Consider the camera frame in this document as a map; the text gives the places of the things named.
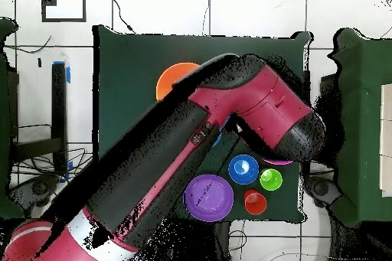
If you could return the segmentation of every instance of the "orange bowl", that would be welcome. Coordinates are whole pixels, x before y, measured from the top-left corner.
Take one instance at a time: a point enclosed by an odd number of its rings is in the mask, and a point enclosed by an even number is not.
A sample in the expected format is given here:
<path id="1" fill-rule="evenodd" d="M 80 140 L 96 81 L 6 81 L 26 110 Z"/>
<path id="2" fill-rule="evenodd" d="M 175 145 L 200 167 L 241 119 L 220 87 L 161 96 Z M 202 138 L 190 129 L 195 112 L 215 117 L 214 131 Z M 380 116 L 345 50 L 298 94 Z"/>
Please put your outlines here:
<path id="1" fill-rule="evenodd" d="M 185 75 L 198 67 L 199 65 L 195 63 L 178 63 L 166 69 L 159 77 L 156 84 L 156 99 L 162 100 L 165 98 L 165 96 L 172 91 L 172 84 L 174 82 L 182 79 Z"/>

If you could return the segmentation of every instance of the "purple bowl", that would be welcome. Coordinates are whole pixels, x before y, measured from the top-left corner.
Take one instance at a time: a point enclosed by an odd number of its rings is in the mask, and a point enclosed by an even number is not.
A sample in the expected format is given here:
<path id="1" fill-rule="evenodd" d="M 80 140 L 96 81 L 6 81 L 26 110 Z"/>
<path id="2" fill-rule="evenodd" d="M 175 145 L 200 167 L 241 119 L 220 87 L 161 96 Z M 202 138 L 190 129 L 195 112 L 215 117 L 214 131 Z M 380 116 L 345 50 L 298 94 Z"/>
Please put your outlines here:
<path id="1" fill-rule="evenodd" d="M 184 204 L 189 213 L 204 222 L 216 222 L 226 217 L 233 202 L 233 189 L 217 175 L 197 176 L 184 192 Z"/>

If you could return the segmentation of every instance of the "dark green mat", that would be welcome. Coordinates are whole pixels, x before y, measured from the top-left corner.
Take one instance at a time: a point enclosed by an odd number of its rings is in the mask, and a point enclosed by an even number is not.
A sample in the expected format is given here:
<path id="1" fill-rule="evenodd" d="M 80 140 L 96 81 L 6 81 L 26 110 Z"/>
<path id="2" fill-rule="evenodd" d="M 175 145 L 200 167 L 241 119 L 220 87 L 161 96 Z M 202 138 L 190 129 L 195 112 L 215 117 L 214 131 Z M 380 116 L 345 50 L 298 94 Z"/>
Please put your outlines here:
<path id="1" fill-rule="evenodd" d="M 292 163 L 290 165 L 271 165 L 266 163 L 260 156 L 251 152 L 249 148 L 240 140 L 237 144 L 237 136 L 233 133 L 224 133 L 219 143 L 214 146 L 206 159 L 201 164 L 195 176 L 203 174 L 219 175 L 227 180 L 233 188 L 234 204 L 231 212 L 223 220 L 284 220 L 290 223 L 300 223 L 303 221 L 303 214 L 299 211 L 294 211 L 298 208 L 297 190 L 299 182 L 299 164 Z M 230 154 L 230 149 L 235 145 L 233 152 Z M 224 162 L 224 157 L 230 154 L 230 157 L 224 163 L 220 171 L 219 168 Z M 231 159 L 240 154 L 248 154 L 253 156 L 259 164 L 260 172 L 264 168 L 274 168 L 278 170 L 283 177 L 282 186 L 276 191 L 267 191 L 261 184 L 259 179 L 256 179 L 252 184 L 236 184 L 231 180 L 228 167 Z M 243 196 L 245 191 L 255 189 L 259 191 L 267 200 L 267 208 L 261 215 L 250 215 L 247 213 Z M 193 218 L 186 210 L 183 198 L 181 197 L 176 204 L 172 216 L 179 218 Z"/>
<path id="2" fill-rule="evenodd" d="M 99 26 L 99 36 L 100 156 L 137 123 L 147 109 L 155 105 L 156 82 L 162 72 L 171 65 L 181 62 L 202 64 L 225 53 L 251 53 L 267 60 L 280 56 L 303 82 L 304 46 L 311 38 L 306 32 L 293 35 L 291 39 L 127 35 L 113 33 L 103 26 Z M 198 173 L 216 174 L 233 146 L 233 142 L 229 142 L 232 139 L 234 138 L 231 136 L 222 135 L 222 139 L 211 149 Z M 235 151 L 252 154 L 245 145 L 238 145 Z M 220 175 L 224 176 L 226 167 L 223 167 Z M 302 212 L 297 207 L 299 166 L 290 165 L 285 167 L 284 171 L 284 187 L 279 191 L 266 193 L 269 200 L 268 210 L 252 218 L 293 223 L 303 220 Z M 260 191 L 262 189 L 260 185 L 254 187 Z M 234 208 L 227 219 L 249 218 L 241 206 L 245 188 L 238 185 L 233 185 L 233 188 Z"/>
<path id="3" fill-rule="evenodd" d="M 339 31 L 331 58 L 338 63 L 345 143 L 338 153 L 338 185 L 345 194 L 332 206 L 346 226 L 392 221 L 392 198 L 379 188 L 381 85 L 392 83 L 392 40 L 369 40 Z"/>
<path id="4" fill-rule="evenodd" d="M 11 175 L 11 165 L 9 164 L 11 117 L 8 99 L 8 65 L 2 48 L 7 36 L 15 32 L 16 29 L 16 24 L 13 21 L 0 18 L 0 217 L 4 219 L 24 216 L 22 209 L 11 202 L 6 194 Z"/>

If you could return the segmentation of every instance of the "blue bowl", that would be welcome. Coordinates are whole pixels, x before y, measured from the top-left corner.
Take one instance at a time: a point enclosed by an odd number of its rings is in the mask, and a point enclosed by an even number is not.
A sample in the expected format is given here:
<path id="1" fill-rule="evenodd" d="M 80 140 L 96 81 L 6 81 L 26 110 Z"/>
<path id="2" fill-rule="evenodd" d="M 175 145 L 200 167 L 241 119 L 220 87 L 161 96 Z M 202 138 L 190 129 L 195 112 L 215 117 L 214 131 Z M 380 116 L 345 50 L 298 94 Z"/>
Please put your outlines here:
<path id="1" fill-rule="evenodd" d="M 230 161 L 229 176 L 238 184 L 251 184 L 259 176 L 259 165 L 250 155 L 237 155 Z"/>

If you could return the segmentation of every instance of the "green bowl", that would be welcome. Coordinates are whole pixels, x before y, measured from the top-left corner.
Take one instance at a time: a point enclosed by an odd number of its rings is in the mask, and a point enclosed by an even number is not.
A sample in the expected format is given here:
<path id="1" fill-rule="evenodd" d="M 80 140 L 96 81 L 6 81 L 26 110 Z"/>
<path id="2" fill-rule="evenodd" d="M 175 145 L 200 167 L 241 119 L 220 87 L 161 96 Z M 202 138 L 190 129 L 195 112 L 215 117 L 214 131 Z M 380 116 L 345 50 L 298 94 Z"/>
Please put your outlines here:
<path id="1" fill-rule="evenodd" d="M 275 169 L 263 169 L 260 174 L 260 183 L 264 189 L 275 191 L 282 185 L 283 179 L 279 171 Z"/>

